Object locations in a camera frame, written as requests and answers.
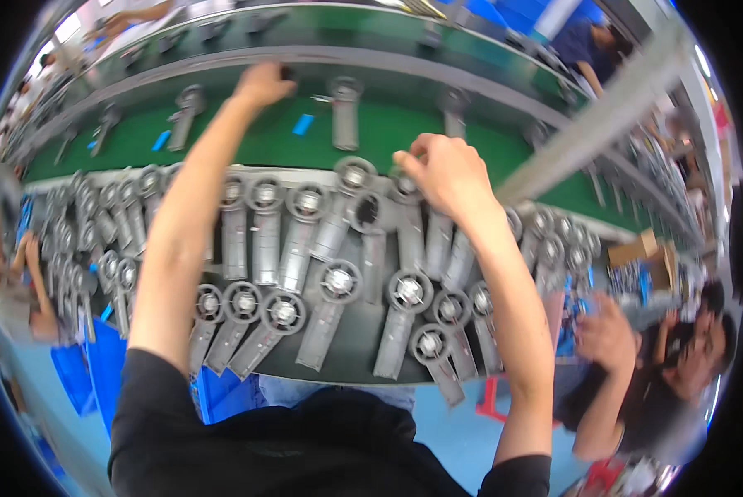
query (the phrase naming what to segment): worker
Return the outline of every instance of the worker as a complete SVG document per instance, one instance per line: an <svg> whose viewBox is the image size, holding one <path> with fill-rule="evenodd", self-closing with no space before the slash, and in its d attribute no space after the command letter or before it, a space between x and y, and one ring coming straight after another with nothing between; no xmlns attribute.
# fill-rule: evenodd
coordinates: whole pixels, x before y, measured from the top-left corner
<svg viewBox="0 0 743 497"><path fill-rule="evenodd" d="M661 323L656 323L642 332L644 340L639 352L643 364L677 365L680 351L695 336L708 329L724 310L724 286L720 280L707 282L700 291L700 306L692 323L680 321L676 309L666 313Z"/></svg>
<svg viewBox="0 0 743 497"><path fill-rule="evenodd" d="M729 313L706 320L678 354L674 367L636 368L637 341L623 311L597 296L598 314L579 326L576 354L592 364L583 380L557 402L554 416L575 432L573 453L599 461L634 452L650 454L674 435L703 390L730 366L735 324Z"/></svg>
<svg viewBox="0 0 743 497"><path fill-rule="evenodd" d="M45 82L53 81L54 78L62 74L67 69L67 67L63 65L61 61L59 61L59 59L57 58L57 54L54 52L49 52L41 55L39 62L42 69L40 70L40 74L38 74L38 77Z"/></svg>
<svg viewBox="0 0 743 497"><path fill-rule="evenodd" d="M98 19L96 21L96 28L88 31L84 35L84 39L86 41L94 41L98 38L103 38L98 43L100 47L117 38L119 34L132 25L158 21L169 14L172 9L173 0L162 0L161 2L157 1L155 5L146 7L145 9L121 10L117 14L113 14L105 19Z"/></svg>
<svg viewBox="0 0 743 497"><path fill-rule="evenodd" d="M562 29L550 46L559 59L592 88L600 98L604 86L615 73L623 58L631 55L634 45L612 25L600 25L584 19Z"/></svg>
<svg viewBox="0 0 743 497"><path fill-rule="evenodd" d="M48 298L40 268L40 244L31 233L24 234L15 259L9 265L4 258L0 235L0 328L14 342L65 344ZM24 267L34 289L21 283Z"/></svg>
<svg viewBox="0 0 743 497"><path fill-rule="evenodd" d="M188 390L188 341L203 252L225 172L253 119L295 83L248 68L165 195L138 281L108 474L118 495L467 495L423 444L410 412L367 391L326 387L293 409L264 407L204 425ZM487 178L461 138L421 134L394 161L476 248L509 419L480 495L547 495L553 346L542 301Z"/></svg>
<svg viewBox="0 0 743 497"><path fill-rule="evenodd" d="M18 127L19 123L28 119L43 94L43 88L43 84L39 81L33 80L30 76L27 76L27 78L21 82L18 90L19 97L15 101L15 110L11 129L14 130Z"/></svg>

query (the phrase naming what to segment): black shirt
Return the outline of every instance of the black shirt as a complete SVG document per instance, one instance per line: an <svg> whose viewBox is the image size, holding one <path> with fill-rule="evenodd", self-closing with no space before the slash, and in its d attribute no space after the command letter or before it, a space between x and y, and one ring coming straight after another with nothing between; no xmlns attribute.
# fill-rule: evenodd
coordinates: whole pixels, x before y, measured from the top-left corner
<svg viewBox="0 0 743 497"><path fill-rule="evenodd" d="M642 359L645 366L653 365L653 354L656 351L658 342L658 331L661 323L655 323L653 326L642 332L642 348L639 350L639 358ZM664 363L662 367L676 367L677 359L681 351L694 337L694 323L678 323L667 332L666 348L664 349Z"/></svg>
<svg viewBox="0 0 743 497"><path fill-rule="evenodd" d="M187 381L157 356L128 351L108 473L118 495L467 495L402 409L370 393L325 389L294 409L264 407L214 425ZM491 469L479 495L548 494L551 458Z"/></svg>
<svg viewBox="0 0 743 497"><path fill-rule="evenodd" d="M644 367L634 370L617 419L625 431L618 452L650 453L662 438L668 435L678 417L690 409L664 381L661 367ZM569 394L554 416L565 428L575 432L595 395L606 380L606 371L592 363L584 380Z"/></svg>

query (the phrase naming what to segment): blue jeans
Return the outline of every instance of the blue jeans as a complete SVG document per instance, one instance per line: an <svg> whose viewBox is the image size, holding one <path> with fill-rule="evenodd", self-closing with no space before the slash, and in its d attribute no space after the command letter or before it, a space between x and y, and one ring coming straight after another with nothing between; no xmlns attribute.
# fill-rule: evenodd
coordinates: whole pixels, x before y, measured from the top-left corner
<svg viewBox="0 0 743 497"><path fill-rule="evenodd" d="M384 403L408 412L413 412L416 405L415 386L333 386L259 374L258 388L267 398L269 405L282 405L289 408L295 407L323 388L345 388L371 393Z"/></svg>

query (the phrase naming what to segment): cardboard box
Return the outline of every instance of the cardboard box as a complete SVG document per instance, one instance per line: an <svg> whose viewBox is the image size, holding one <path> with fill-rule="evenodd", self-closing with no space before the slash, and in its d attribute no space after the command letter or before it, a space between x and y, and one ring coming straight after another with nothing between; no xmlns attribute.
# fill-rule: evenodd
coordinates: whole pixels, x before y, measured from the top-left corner
<svg viewBox="0 0 743 497"><path fill-rule="evenodd" d="M630 244L609 248L609 265L615 267L630 263L635 259L647 259L658 252L658 242L652 229L644 230Z"/></svg>
<svg viewBox="0 0 743 497"><path fill-rule="evenodd" d="M675 244L670 242L659 246L657 252L645 259L645 262L649 265L648 271L653 281L653 290L674 292L677 284Z"/></svg>

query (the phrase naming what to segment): blue floor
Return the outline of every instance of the blue floor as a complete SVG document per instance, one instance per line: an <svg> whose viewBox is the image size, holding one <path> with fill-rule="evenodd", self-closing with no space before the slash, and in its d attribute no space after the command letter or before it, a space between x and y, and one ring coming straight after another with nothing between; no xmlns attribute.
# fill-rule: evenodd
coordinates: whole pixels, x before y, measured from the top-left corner
<svg viewBox="0 0 743 497"><path fill-rule="evenodd" d="M77 415L60 384L48 347L10 346L8 340L2 343L2 348L9 349L10 368L22 387L28 410L67 474L62 483L70 495L114 495L106 476L109 439L98 412ZM466 383L466 401L451 412L436 386L416 389L416 440L426 444L472 495L490 469L502 428L475 412L483 389L483 380ZM498 410L506 412L507 404L501 401ZM572 436L555 430L551 495L560 494L586 472L587 466L573 458L571 449Z"/></svg>

